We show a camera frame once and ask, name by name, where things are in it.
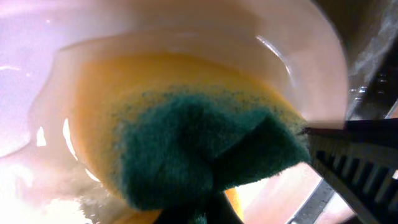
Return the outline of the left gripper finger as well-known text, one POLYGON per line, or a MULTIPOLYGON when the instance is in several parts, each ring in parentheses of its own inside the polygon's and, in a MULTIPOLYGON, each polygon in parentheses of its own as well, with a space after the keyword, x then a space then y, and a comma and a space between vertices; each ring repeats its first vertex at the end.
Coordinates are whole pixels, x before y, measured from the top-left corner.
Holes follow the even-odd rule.
POLYGON ((307 128, 312 167, 362 223, 397 224, 397 120, 348 121, 307 128))

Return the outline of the white plate top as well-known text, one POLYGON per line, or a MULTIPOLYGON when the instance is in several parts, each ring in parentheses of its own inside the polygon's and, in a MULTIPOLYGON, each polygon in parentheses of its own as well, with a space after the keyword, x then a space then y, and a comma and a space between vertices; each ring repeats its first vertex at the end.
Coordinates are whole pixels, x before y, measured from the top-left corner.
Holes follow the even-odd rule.
MULTIPOLYGON (((304 134, 344 126, 345 56, 311 1, 2 1, 2 223, 129 223, 139 213, 80 159, 68 117, 83 63, 142 54, 255 78, 302 117, 304 134)), ((232 223, 254 183, 224 193, 232 223)))

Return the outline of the green and yellow sponge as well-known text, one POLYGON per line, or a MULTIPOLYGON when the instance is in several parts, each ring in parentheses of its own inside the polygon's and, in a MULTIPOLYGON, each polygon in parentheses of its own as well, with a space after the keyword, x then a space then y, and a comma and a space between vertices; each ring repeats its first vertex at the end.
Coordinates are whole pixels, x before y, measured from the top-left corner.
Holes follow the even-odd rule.
POLYGON ((227 190, 308 162, 304 122, 259 80, 184 54, 83 63, 72 141, 129 223, 232 223, 227 190))

